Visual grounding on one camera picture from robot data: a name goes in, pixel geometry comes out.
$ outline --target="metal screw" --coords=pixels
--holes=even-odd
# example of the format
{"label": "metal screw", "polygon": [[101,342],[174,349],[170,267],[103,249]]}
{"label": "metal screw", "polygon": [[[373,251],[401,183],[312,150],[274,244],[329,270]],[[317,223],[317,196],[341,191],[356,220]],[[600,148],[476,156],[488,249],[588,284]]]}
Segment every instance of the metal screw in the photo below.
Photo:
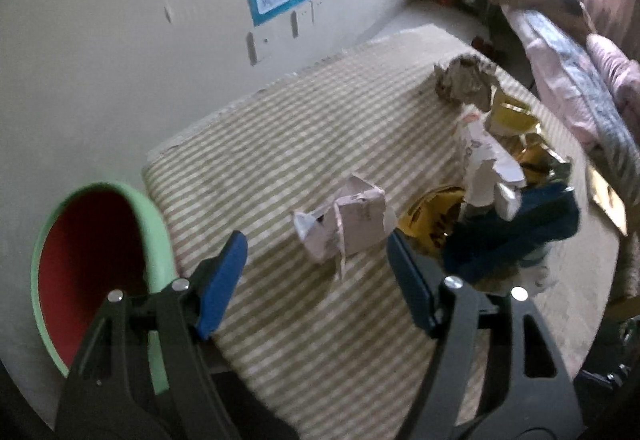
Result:
{"label": "metal screw", "polygon": [[511,289],[511,296],[516,299],[516,301],[526,301],[529,294],[522,286],[516,286]]}
{"label": "metal screw", "polygon": [[174,292],[184,292],[189,289],[189,280],[184,277],[178,277],[171,283],[171,288],[174,289]]}
{"label": "metal screw", "polygon": [[119,303],[120,301],[122,301],[123,297],[124,294],[122,293],[122,290],[111,290],[111,292],[109,292],[109,295],[107,296],[107,299],[111,303]]}
{"label": "metal screw", "polygon": [[455,276],[455,275],[448,275],[445,279],[444,279],[444,284],[447,288],[451,289],[451,290],[459,290],[460,288],[462,288],[462,285],[464,284],[463,280],[460,279],[460,277]]}

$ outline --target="trash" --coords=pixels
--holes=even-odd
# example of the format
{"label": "trash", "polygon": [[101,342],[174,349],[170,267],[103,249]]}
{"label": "trash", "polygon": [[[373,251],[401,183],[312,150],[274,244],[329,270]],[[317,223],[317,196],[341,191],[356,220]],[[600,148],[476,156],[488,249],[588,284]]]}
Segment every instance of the trash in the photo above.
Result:
{"label": "trash", "polygon": [[494,200],[496,214],[505,221],[511,221],[522,204],[522,194],[519,190],[505,184],[495,184]]}
{"label": "trash", "polygon": [[397,222],[385,191],[356,175],[322,206],[310,213],[294,211],[292,219],[312,261],[324,263],[340,255],[339,279],[348,256],[385,239]]}
{"label": "trash", "polygon": [[544,141],[526,139],[526,147],[515,158],[522,167],[528,185],[561,181],[568,183],[572,165]]}
{"label": "trash", "polygon": [[466,110],[466,115],[458,122],[457,134],[462,151],[466,203],[475,207],[492,205],[497,184],[526,187],[519,163],[484,129],[478,110],[472,107]]}
{"label": "trash", "polygon": [[512,221],[495,208],[455,224],[442,249],[444,269],[469,283],[526,257],[550,241],[567,239],[578,231],[580,210],[571,187],[552,182],[525,189]]}
{"label": "trash", "polygon": [[622,235],[627,235],[625,204],[593,166],[587,167],[587,185],[591,200],[604,211]]}
{"label": "trash", "polygon": [[531,106],[514,96],[507,95],[501,87],[494,94],[487,129],[495,136],[519,136],[532,133],[540,120],[531,112]]}
{"label": "trash", "polygon": [[398,229],[415,238],[427,255],[437,257],[458,219],[464,189],[445,185],[430,191],[398,219]]}
{"label": "trash", "polygon": [[447,102],[475,104],[486,113],[491,109],[492,88],[500,87],[495,68],[494,63],[485,62],[477,55],[459,55],[446,70],[434,66],[436,93]]}

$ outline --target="white wall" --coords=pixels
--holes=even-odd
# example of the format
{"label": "white wall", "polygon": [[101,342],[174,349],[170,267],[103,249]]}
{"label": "white wall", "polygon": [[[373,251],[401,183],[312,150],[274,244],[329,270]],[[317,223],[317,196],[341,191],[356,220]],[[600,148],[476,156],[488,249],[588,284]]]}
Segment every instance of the white wall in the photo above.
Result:
{"label": "white wall", "polygon": [[405,1],[325,0],[300,40],[281,16],[279,51],[252,67],[246,0],[0,0],[0,357],[43,416],[60,377],[31,315],[30,255],[56,202],[97,179],[142,187],[161,141],[353,45]]}

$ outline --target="green bowl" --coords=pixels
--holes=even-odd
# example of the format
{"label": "green bowl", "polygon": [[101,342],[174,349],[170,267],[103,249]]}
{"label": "green bowl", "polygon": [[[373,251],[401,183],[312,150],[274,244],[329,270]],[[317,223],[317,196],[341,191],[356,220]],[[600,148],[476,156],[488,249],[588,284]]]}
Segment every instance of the green bowl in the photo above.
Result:
{"label": "green bowl", "polygon": [[[178,277],[169,233],[155,205],[120,182],[69,195],[40,231],[31,261],[31,301],[40,336],[66,376],[95,312],[113,289],[161,291]],[[168,387],[157,332],[149,336],[156,393]]]}

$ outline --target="wall outlet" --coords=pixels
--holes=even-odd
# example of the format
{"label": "wall outlet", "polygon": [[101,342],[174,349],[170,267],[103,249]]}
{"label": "wall outlet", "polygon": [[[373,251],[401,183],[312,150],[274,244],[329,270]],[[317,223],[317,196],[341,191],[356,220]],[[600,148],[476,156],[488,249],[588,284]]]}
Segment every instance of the wall outlet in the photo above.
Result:
{"label": "wall outlet", "polygon": [[258,62],[265,60],[265,58],[273,54],[275,44],[275,30],[271,23],[256,26],[254,31],[249,33],[247,37],[251,63],[256,65]]}
{"label": "wall outlet", "polygon": [[311,14],[314,21],[314,25],[317,25],[321,20],[324,13],[324,0],[312,0],[311,1]]}
{"label": "wall outlet", "polygon": [[307,1],[291,13],[291,29],[295,38],[304,36],[314,27],[312,12],[313,7],[311,1]]}

